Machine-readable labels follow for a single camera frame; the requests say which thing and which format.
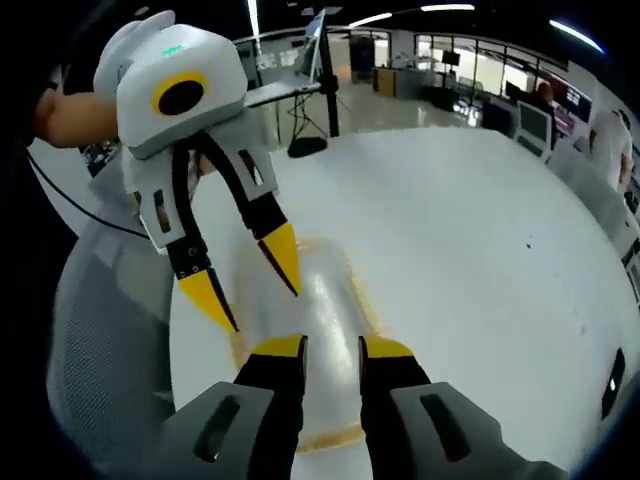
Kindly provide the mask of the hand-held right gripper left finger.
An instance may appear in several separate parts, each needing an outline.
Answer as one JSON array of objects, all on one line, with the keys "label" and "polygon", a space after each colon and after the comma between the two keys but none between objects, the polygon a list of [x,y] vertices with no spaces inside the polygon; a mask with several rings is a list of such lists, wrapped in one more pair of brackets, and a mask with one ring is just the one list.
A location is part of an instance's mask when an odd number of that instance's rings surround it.
[{"label": "hand-held right gripper left finger", "polygon": [[254,348],[235,380],[178,410],[159,438],[161,479],[288,479],[303,425],[302,333]]}]

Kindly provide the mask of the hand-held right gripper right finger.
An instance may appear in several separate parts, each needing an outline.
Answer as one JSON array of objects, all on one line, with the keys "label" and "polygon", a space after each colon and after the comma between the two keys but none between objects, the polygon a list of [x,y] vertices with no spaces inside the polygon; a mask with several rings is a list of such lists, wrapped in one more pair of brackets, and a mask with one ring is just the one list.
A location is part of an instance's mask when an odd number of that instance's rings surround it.
[{"label": "hand-held right gripper right finger", "polygon": [[499,422],[447,382],[430,381],[413,352],[361,336],[361,426],[376,479],[565,479],[504,441]]}]

